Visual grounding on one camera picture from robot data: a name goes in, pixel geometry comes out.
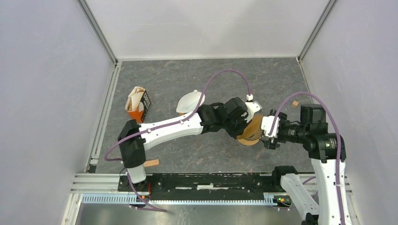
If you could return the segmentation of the white paper coffee filter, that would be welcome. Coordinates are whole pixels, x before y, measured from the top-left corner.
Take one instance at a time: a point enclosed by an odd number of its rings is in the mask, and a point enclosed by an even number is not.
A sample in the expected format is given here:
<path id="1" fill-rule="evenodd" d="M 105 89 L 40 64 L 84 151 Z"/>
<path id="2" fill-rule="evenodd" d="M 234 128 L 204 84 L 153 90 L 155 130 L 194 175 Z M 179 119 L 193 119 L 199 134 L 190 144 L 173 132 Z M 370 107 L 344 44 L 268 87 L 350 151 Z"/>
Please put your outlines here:
<path id="1" fill-rule="evenodd" d="M 176 112 L 180 115 L 195 113 L 201 95 L 202 92 L 194 90 L 182 96 L 177 103 Z"/>

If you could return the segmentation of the grey ribbed coffee dripper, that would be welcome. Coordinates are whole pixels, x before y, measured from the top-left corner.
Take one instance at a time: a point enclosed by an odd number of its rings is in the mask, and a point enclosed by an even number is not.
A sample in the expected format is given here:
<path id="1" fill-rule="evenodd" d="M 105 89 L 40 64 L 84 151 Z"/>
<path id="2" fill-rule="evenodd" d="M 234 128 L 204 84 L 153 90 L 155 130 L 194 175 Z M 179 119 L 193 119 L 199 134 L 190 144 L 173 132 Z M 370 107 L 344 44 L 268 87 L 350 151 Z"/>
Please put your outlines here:
<path id="1" fill-rule="evenodd" d="M 249 135 L 248 137 L 245 138 L 247 141 L 256 141 L 262 137 L 263 131 L 261 129 L 258 129 L 255 131 L 253 134 Z"/>

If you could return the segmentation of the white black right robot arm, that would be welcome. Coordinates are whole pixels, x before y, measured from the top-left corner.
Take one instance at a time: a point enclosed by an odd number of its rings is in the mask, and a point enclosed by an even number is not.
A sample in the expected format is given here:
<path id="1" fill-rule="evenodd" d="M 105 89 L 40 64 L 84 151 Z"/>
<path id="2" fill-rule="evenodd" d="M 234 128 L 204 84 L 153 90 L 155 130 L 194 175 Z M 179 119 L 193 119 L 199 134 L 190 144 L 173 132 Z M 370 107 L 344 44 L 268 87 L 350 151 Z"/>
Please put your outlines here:
<path id="1" fill-rule="evenodd" d="M 303 225 L 351 225 L 346 197 L 344 169 L 346 154 L 341 135 L 328 132 L 326 111 L 319 104 L 304 104 L 300 121 L 271 110 L 261 119 L 265 148 L 276 149 L 278 143 L 299 143 L 308 152 L 314 168 L 318 201 L 299 180 L 293 166 L 277 166 L 272 171 L 271 186 L 286 191 L 297 209 Z"/>

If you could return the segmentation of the orange black coffee filter box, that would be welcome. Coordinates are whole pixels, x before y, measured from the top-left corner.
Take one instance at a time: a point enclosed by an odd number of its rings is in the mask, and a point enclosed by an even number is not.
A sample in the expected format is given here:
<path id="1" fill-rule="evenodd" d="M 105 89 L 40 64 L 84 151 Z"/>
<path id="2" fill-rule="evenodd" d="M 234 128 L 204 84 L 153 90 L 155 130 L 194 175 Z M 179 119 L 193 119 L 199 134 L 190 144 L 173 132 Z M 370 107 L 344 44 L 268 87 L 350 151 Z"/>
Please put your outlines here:
<path id="1" fill-rule="evenodd" d="M 151 106 L 151 100 L 145 88 L 135 86 L 128 95 L 125 110 L 131 119 L 143 123 Z"/>

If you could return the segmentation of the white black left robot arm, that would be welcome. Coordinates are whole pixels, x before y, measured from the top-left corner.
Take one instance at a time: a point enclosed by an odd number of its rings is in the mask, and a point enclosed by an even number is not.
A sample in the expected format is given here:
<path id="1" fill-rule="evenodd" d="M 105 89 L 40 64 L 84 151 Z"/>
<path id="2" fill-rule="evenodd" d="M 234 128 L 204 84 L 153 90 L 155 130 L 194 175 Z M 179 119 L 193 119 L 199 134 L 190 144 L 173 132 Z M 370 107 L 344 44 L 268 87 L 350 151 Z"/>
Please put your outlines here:
<path id="1" fill-rule="evenodd" d="M 243 101 L 238 97 L 226 103 L 201 105 L 198 110 L 169 120 L 152 124 L 127 121 L 118 136 L 124 168 L 130 186 L 142 191 L 147 186 L 144 163 L 146 150 L 161 143 L 189 135 L 215 133 L 225 130 L 232 138 L 241 135 L 261 107 L 254 101 Z"/>

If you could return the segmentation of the brown paper coffee filter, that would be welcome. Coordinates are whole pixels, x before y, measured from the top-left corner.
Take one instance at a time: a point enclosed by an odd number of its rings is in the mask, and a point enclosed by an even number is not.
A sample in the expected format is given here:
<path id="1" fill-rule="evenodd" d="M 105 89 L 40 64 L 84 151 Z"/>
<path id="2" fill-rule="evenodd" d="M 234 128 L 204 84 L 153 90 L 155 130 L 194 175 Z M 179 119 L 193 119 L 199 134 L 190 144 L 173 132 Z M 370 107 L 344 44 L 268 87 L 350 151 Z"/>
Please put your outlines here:
<path id="1" fill-rule="evenodd" d="M 261 120 L 262 120 L 261 115 L 254 116 L 249 125 L 243 130 L 243 133 L 239 136 L 237 136 L 237 140 L 245 140 L 246 137 L 249 135 L 253 134 L 255 131 L 257 131 L 260 128 L 261 125 Z"/>

